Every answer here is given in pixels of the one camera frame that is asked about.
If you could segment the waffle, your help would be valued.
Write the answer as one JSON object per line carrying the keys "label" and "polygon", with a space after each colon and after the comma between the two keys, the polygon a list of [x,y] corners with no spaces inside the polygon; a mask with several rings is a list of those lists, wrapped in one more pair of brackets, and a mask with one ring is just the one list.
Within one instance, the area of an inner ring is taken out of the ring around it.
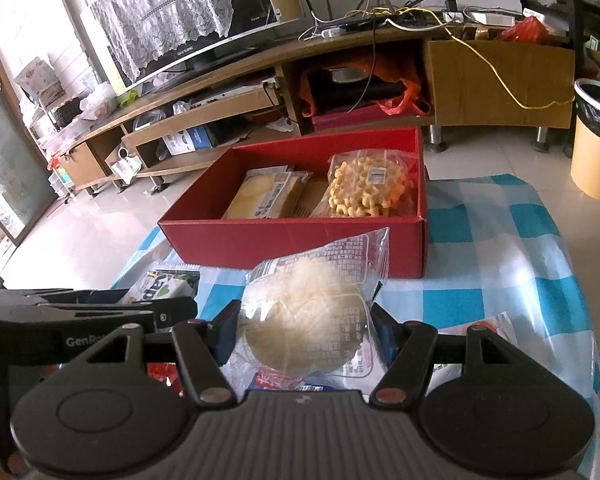
{"label": "waffle", "polygon": [[414,154],[366,148],[329,161],[327,188],[312,218],[411,217],[415,211]]}

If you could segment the blue white carton box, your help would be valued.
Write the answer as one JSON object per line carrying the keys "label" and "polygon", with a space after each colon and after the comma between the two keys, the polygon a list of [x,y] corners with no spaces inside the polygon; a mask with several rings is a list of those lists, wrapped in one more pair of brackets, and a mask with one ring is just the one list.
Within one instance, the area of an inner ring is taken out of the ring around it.
{"label": "blue white carton box", "polygon": [[172,156],[208,150],[208,148],[215,148],[218,145],[214,134],[206,125],[168,134],[162,140]]}

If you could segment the wooden TV stand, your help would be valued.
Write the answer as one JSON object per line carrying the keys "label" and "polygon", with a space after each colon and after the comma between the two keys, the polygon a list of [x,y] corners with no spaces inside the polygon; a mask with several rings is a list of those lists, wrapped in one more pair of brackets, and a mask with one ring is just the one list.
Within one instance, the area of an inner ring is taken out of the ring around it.
{"label": "wooden TV stand", "polygon": [[208,168],[233,144],[320,130],[425,126],[567,129],[577,55],[537,44],[477,40],[470,26],[432,32],[380,28],[291,41],[148,94],[93,131],[55,148],[53,168],[76,188],[114,180],[122,153],[155,183]]}

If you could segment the blue candy packet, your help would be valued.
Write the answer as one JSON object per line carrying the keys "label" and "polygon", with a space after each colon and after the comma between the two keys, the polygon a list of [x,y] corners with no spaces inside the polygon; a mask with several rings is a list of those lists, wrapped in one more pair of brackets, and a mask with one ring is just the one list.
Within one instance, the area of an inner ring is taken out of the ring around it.
{"label": "blue candy packet", "polygon": [[148,270],[122,296],[118,304],[172,298],[195,298],[200,281],[200,267],[187,263],[159,264]]}

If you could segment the yellow toast bread package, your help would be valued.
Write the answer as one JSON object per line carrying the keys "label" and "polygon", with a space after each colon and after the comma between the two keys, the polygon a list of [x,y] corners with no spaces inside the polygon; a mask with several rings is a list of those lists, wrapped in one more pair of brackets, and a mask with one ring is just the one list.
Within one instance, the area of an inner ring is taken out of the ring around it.
{"label": "yellow toast bread package", "polygon": [[311,171],[294,171],[291,166],[250,169],[223,219],[290,218],[311,176]]}

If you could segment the blue white checkered tablecloth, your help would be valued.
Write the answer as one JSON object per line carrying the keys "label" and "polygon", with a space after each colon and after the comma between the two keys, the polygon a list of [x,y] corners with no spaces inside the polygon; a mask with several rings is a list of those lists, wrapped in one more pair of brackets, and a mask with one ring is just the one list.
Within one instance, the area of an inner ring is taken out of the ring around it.
{"label": "blue white checkered tablecloth", "polygon": [[388,280],[378,302],[396,320],[446,332],[494,318],[518,347],[592,406],[600,424],[600,358],[566,243],[532,186],[511,174],[431,180],[429,247],[419,280]]}

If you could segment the television with lace cover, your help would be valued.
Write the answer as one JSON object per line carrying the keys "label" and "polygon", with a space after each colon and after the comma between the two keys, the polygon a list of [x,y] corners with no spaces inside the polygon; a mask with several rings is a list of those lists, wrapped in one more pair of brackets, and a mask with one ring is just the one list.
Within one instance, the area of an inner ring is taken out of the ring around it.
{"label": "television with lace cover", "polygon": [[299,0],[84,0],[81,20],[117,93],[230,40],[297,21]]}

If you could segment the round white cake package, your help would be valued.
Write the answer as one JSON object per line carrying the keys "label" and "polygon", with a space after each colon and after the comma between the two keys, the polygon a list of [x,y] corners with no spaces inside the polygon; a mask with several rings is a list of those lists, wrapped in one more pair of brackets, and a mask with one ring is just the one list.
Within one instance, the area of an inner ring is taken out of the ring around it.
{"label": "round white cake package", "polygon": [[244,396],[260,368],[368,396],[388,366],[370,310],[388,273],[386,228],[259,263],[221,370]]}

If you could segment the orange plastic bag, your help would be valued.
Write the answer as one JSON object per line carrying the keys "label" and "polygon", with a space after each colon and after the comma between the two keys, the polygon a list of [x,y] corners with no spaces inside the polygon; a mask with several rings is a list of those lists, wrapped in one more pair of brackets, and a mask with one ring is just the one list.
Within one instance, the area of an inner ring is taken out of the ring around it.
{"label": "orange plastic bag", "polygon": [[346,55],[315,62],[299,82],[302,115],[373,105],[387,116],[432,112],[424,62],[411,55]]}

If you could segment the red cardboard box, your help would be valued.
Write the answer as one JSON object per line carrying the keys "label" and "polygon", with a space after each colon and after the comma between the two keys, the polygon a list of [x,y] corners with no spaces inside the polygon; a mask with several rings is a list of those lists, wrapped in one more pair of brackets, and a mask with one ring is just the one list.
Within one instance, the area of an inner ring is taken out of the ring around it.
{"label": "red cardboard box", "polygon": [[[315,217],[312,211],[326,191],[332,156],[366,148],[410,156],[411,213],[367,219]],[[249,170],[285,165],[311,175],[288,217],[225,218]],[[161,217],[159,226],[184,262],[232,269],[250,269],[263,260],[388,226],[390,278],[422,278],[429,234],[422,134],[416,127],[396,127],[235,146],[204,170]]]}

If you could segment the yellow trash bin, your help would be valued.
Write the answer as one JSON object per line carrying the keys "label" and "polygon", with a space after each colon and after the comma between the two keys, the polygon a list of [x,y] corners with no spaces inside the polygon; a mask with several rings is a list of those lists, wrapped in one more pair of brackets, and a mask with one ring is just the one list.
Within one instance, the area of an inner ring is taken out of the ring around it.
{"label": "yellow trash bin", "polygon": [[600,201],[600,81],[574,82],[576,128],[570,177],[580,191]]}

